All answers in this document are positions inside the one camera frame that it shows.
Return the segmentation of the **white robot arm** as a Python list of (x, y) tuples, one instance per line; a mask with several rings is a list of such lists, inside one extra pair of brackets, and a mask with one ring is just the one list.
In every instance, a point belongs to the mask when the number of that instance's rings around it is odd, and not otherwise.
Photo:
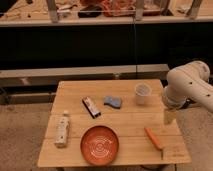
[(193, 61), (171, 69), (166, 76), (168, 85), (163, 89), (164, 124), (176, 118), (177, 111), (188, 99), (213, 113), (213, 85), (209, 84), (210, 69), (202, 61)]

